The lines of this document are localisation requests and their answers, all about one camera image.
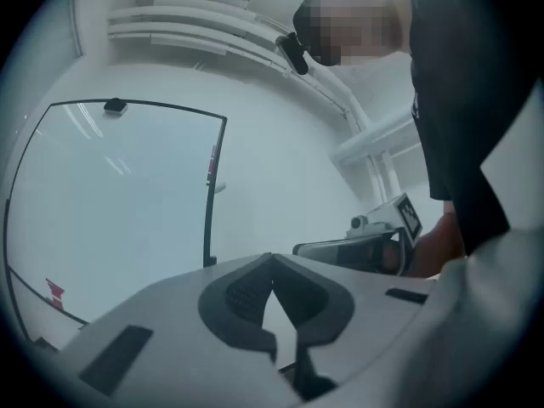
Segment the glass panel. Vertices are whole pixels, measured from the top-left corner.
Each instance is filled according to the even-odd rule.
[[[149,284],[202,268],[208,169],[222,120],[158,105],[49,108],[22,158],[8,260],[91,321]]]

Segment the black rubber insert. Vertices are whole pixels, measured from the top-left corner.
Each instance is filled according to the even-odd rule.
[[[272,292],[271,254],[211,282],[198,300],[207,328],[232,348],[267,352],[275,361],[275,336],[262,328]]]
[[[152,330],[141,326],[127,326],[79,377],[95,390],[111,396],[152,334]]]
[[[391,298],[400,299],[401,301],[419,304],[424,304],[428,297],[428,295],[424,293],[410,292],[409,290],[403,290],[396,287],[387,290],[385,294]]]
[[[297,348],[334,342],[353,316],[351,293],[279,254],[274,261],[274,294],[297,329]]]

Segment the white pipe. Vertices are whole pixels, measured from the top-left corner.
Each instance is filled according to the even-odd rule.
[[[351,130],[352,134],[359,134],[361,132],[361,125],[357,122],[357,119],[354,117],[354,114],[351,113],[351,110],[348,110],[344,117],[346,118],[346,121],[348,122],[349,129]]]
[[[253,22],[257,14],[249,10],[237,8],[231,4],[212,2],[211,0],[153,0],[154,6],[181,6],[184,8],[195,8],[210,10],[220,14],[228,14],[242,20]]]
[[[377,183],[380,186],[380,194],[382,195],[382,201],[388,201],[388,193],[385,190],[385,184],[383,183],[383,177],[382,177],[382,171],[380,171],[380,167],[376,161],[376,159],[372,156],[370,156],[372,163],[374,164],[374,169],[376,169],[376,176],[377,176]]]
[[[172,45],[175,47],[193,48],[194,50],[206,51],[208,53],[225,56],[227,51],[224,47],[218,46],[215,42],[206,41],[197,37],[177,37],[176,39],[165,38],[151,33],[151,43],[153,45]]]
[[[356,162],[368,154],[368,148],[373,142],[383,138],[393,131],[411,124],[411,105],[399,109],[396,113],[373,124],[368,131],[359,133],[353,138],[340,144],[331,154],[334,163],[349,164]]]
[[[402,193],[400,191],[399,176],[397,175],[397,171],[394,167],[393,159],[391,158],[389,151],[384,151],[382,153],[382,160],[383,165],[385,165],[385,170],[388,173],[389,187],[393,193],[391,196],[399,196]]]
[[[239,54],[240,56],[247,57],[252,60],[256,60],[259,63],[265,63],[267,66],[272,66],[272,63],[276,64],[281,68],[280,72],[284,72],[286,69],[290,69],[291,67],[287,63],[287,61],[267,50],[266,48],[259,47],[256,44],[253,44],[252,42],[249,42],[245,39],[235,37],[233,35],[230,35],[229,33],[225,33],[222,31],[215,31],[214,29],[208,29],[207,27],[200,27],[198,25],[184,25],[180,23],[162,23],[162,22],[139,22],[139,23],[127,23],[127,24],[118,24],[118,25],[111,25],[109,28],[110,37],[124,37],[125,35],[132,35],[134,34],[133,31],[151,31],[151,36],[154,38],[162,38],[172,41],[179,41],[183,45],[183,43],[198,43],[201,46],[203,44],[210,44],[210,46],[214,46],[215,48],[224,48],[230,51],[231,53]],[[193,38],[193,37],[187,37],[187,36],[181,36],[181,35],[173,35],[169,33],[155,33],[156,31],[176,31],[182,34],[189,34],[189,35],[197,35],[199,37],[208,37],[220,42],[211,42],[207,41],[206,39],[200,39],[200,38]],[[254,59],[250,53],[244,53],[243,50],[238,50],[233,47],[229,47],[227,44],[235,45],[236,47],[243,48],[246,51],[258,54],[260,57],[264,57],[267,60],[263,59]],[[307,85],[309,85],[312,89],[316,90],[318,94],[322,95],[326,98],[327,103],[335,105],[342,114],[345,114],[348,110],[348,107],[342,103],[342,101],[336,97],[329,89],[321,85],[319,82],[317,82],[315,79],[313,79],[311,76],[299,76],[298,74],[292,74],[292,78],[295,79],[297,82],[298,80],[303,80]]]
[[[412,151],[412,150],[414,150],[415,148],[417,148],[419,146],[422,146],[421,142],[418,142],[417,144],[409,146],[408,148],[406,148],[406,149],[404,149],[402,151],[399,151],[398,153],[394,153],[393,155],[391,155],[391,158],[394,159],[395,157],[402,156],[403,154],[406,154],[408,151]]]
[[[229,26],[235,29],[242,31],[247,31],[266,39],[271,43],[275,43],[276,38],[278,37],[278,32],[274,31],[271,28],[268,28],[264,25],[258,25],[247,20],[241,20],[232,15],[222,14],[218,12],[213,12],[212,10],[205,10],[203,8],[187,8],[179,6],[142,6],[136,8],[125,8],[113,10],[109,14],[109,20],[122,20],[131,17],[138,16],[157,16],[157,15],[167,15],[167,16],[179,16],[185,18],[196,18],[199,20],[208,20],[213,21],[224,26]],[[354,119],[363,125],[365,128],[369,128],[372,125],[371,120],[362,110],[359,101],[354,97],[350,88],[348,88],[338,77],[336,77],[328,68],[318,64],[309,56],[307,56],[308,65],[320,76],[325,78],[328,82],[338,88],[343,94],[348,97],[350,103],[350,109],[353,112]],[[331,98],[332,93],[328,93],[327,96]]]
[[[354,115],[357,117],[357,121],[362,124],[365,130],[370,130],[374,126],[374,122],[365,113],[363,108],[360,106],[360,102],[355,98],[351,91],[348,95],[348,102],[352,111],[354,111]]]
[[[142,16],[178,16],[184,18],[196,18],[198,20],[213,21],[215,23],[222,24],[224,26],[233,27],[241,31],[252,33],[258,37],[264,38],[271,43],[275,43],[278,37],[278,32],[269,29],[263,25],[250,23],[245,20],[233,17],[231,15],[220,14],[218,12],[212,12],[211,10],[199,9],[199,8],[183,8],[179,6],[140,6],[136,8],[125,8],[112,10],[108,15],[110,21],[123,20],[131,17]]]
[[[382,192],[380,190],[380,184],[377,178],[377,171],[370,156],[365,157],[366,170],[371,178],[372,193],[374,194],[374,204],[376,207],[381,206],[385,201],[382,198]]]

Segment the white conduit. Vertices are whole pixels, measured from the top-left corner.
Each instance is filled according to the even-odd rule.
[[[193,8],[203,9],[218,14],[232,15],[240,20],[248,21],[252,23],[255,21],[257,14],[248,10],[237,8],[227,3],[213,2],[212,0],[153,0],[152,6],[169,7],[174,6],[178,8]]]
[[[400,191],[399,176],[394,168],[393,158],[389,154],[389,151],[384,151],[382,153],[382,160],[383,164],[385,165],[385,170],[388,173],[389,187],[393,193],[392,197],[399,196],[402,193]]]
[[[398,153],[392,154],[392,155],[391,155],[391,158],[394,159],[394,158],[396,158],[396,157],[402,156],[403,154],[406,154],[407,152],[412,151],[412,150],[414,150],[415,148],[418,148],[418,147],[420,147],[420,146],[422,146],[422,143],[421,143],[421,142],[418,142],[417,144],[414,144],[414,145],[412,145],[412,146],[409,146],[408,148],[406,148],[406,149],[404,149],[404,150],[402,150],[402,151],[399,151]]]
[[[374,157],[370,156],[372,164],[374,165],[374,169],[376,169],[376,176],[377,176],[377,183],[380,187],[380,195],[382,196],[382,201],[386,202],[388,200],[388,194],[385,190],[385,184],[383,183],[383,177],[382,172],[380,171],[380,167],[377,164],[377,161]]]
[[[333,93],[328,91],[328,89],[321,86],[318,82],[312,81],[310,77],[300,77],[298,74],[293,73],[291,71],[290,67],[287,68],[288,64],[283,58],[281,58],[277,54],[273,54],[271,52],[268,52],[268,50],[264,50],[264,51],[267,51],[268,53],[273,54],[276,57],[276,59],[273,59],[273,60],[272,59],[265,59],[265,58],[257,56],[256,54],[244,51],[242,49],[231,47],[230,45],[225,44],[225,43],[209,41],[209,40],[201,39],[201,38],[198,38],[198,37],[187,37],[187,36],[173,35],[173,34],[168,34],[168,33],[125,32],[124,31],[125,27],[123,27],[123,26],[124,25],[111,26],[110,27],[109,37],[114,38],[114,39],[116,39],[116,38],[134,38],[134,37],[151,37],[151,38],[155,38],[155,39],[164,39],[164,40],[171,41],[169,43],[169,45],[175,45],[175,43],[177,42],[178,45],[182,46],[182,47],[183,46],[188,47],[190,44],[192,44],[192,48],[196,48],[196,49],[207,49],[208,51],[210,51],[211,48],[215,48],[217,50],[220,50],[220,49],[225,50],[225,51],[227,51],[229,53],[232,53],[232,54],[238,54],[238,55],[240,55],[242,57],[248,58],[250,60],[254,60],[255,62],[258,62],[258,63],[260,63],[262,65],[269,66],[270,68],[272,68],[272,69],[274,69],[274,70],[276,70],[278,72],[285,73],[287,71],[287,75],[292,80],[294,80],[295,82],[298,82],[299,84],[301,84],[305,88],[313,91],[314,93],[321,95],[328,104],[337,107],[338,111],[341,114],[347,115],[349,113],[349,111],[346,110],[347,107],[342,105],[340,100],[337,99],[334,96]],[[187,29],[189,31],[189,33],[193,33],[194,31],[202,32],[202,30],[204,30],[204,31],[210,31],[211,30],[211,29],[207,29],[207,28],[204,28],[204,27],[198,27],[198,26],[192,26],[192,25],[188,25],[187,27],[189,27],[189,29]],[[230,37],[231,37],[231,35],[226,34],[226,33],[224,35],[227,36],[224,39],[230,39]],[[237,39],[239,39],[239,38],[236,38],[235,40],[233,40],[233,42],[236,43],[236,45],[239,45],[238,44],[239,41],[237,41]],[[260,48],[259,46],[256,46],[254,44],[251,44],[251,45],[253,45],[254,48]]]
[[[377,175],[379,174],[379,172],[376,170],[374,162],[372,161],[370,156],[367,156],[365,158],[365,163],[366,163],[366,169],[368,171],[368,174],[371,177],[372,192],[374,194],[374,204],[376,205],[376,207],[378,207],[378,206],[381,206],[385,202],[385,200],[382,197],[380,184],[378,182]]]
[[[340,144],[340,146],[332,152],[331,160],[334,163],[342,164],[356,162],[368,155],[366,148],[372,142],[383,138],[385,135],[392,133],[394,130],[405,125],[410,125],[412,120],[411,105],[407,105],[391,116],[373,123],[367,131],[357,134],[343,144]]]
[[[176,0],[175,2],[173,0],[172,1],[171,0],[156,0],[156,3],[159,3],[159,4],[171,3],[172,5],[168,5],[168,6],[155,5],[155,6],[142,6],[142,7],[136,7],[136,8],[117,9],[117,10],[111,11],[108,18],[110,21],[113,21],[114,23],[119,22],[121,20],[126,20],[127,22],[125,22],[124,25],[127,25],[127,24],[143,25],[146,23],[144,22],[133,23],[133,22],[130,22],[129,19],[131,19],[132,17],[157,16],[157,15],[178,16],[178,17],[184,17],[184,18],[213,21],[219,24],[223,24],[224,26],[239,29],[241,31],[247,31],[255,36],[261,37],[272,43],[275,43],[276,38],[279,36],[277,31],[274,31],[273,29],[268,28],[267,26],[259,25],[255,22],[251,22],[250,18],[252,18],[255,14],[252,14],[252,17],[247,17],[244,15],[244,16],[241,16],[240,18],[237,18],[238,16],[240,16],[238,13],[226,14],[227,11],[224,11],[224,10],[222,10],[222,12],[217,12],[217,10],[219,9],[219,6],[217,4],[208,5],[208,4],[203,4],[199,2],[193,2],[192,0],[187,0],[187,4],[192,7],[178,6],[178,4],[181,3],[179,0]],[[156,24],[156,25],[162,25],[166,27],[165,25],[176,25],[179,23],[154,22],[154,23],[147,23],[147,24]],[[118,26],[119,25],[116,25],[116,24],[112,25],[110,27],[110,33],[122,33],[121,30],[116,29]],[[128,27],[128,29],[125,30],[125,32],[135,31],[135,30],[137,29],[135,29],[134,27],[132,28]],[[164,30],[161,30],[161,31],[164,32],[164,31],[176,31],[176,30],[165,28]],[[224,33],[224,32],[220,32],[220,33],[233,37],[232,35]],[[258,47],[256,46],[256,44],[253,44],[252,42],[245,41],[245,43],[251,44],[254,47]],[[248,49],[254,52],[253,50],[251,50],[250,48],[246,46],[241,46],[239,44],[236,44],[236,46],[244,48],[244,49]],[[261,48],[261,49],[262,51],[269,52],[269,50],[266,50],[265,48]],[[265,55],[264,57],[274,61],[269,56]],[[275,63],[277,65],[284,66],[280,62],[275,62]],[[315,71],[316,75],[319,75],[320,77],[323,77],[324,79],[326,79],[330,84],[334,85],[337,89],[339,89],[343,95],[347,96],[348,107],[343,107],[342,109],[344,110],[343,114],[346,116],[346,119],[348,120],[349,126],[352,129],[352,132],[359,133],[361,129],[363,128],[365,129],[370,128],[370,126],[372,125],[372,121],[368,118],[368,116],[360,107],[359,101],[354,97],[353,93],[351,92],[351,89],[348,88],[338,77],[336,77],[327,68],[317,64],[312,59],[308,59],[308,63],[309,63],[309,66],[312,68],[312,70]],[[305,76],[304,78],[311,79],[311,80],[308,80],[309,84],[312,84],[314,82],[313,77]],[[335,99],[335,95],[324,86],[319,86],[318,89],[330,99]],[[339,101],[339,100],[335,100],[335,102],[338,105],[342,104],[342,101]],[[349,114],[347,113],[348,108],[351,111],[352,116],[349,116]]]

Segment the person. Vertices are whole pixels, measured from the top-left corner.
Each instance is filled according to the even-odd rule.
[[[533,46],[518,41],[528,35],[516,18],[524,10],[513,0],[305,0],[294,14],[298,41],[322,65],[412,57],[412,116],[430,196],[444,201],[444,215],[416,245],[413,276],[438,274],[508,230],[480,166],[536,80]],[[399,261],[394,248],[383,254],[387,272]]]

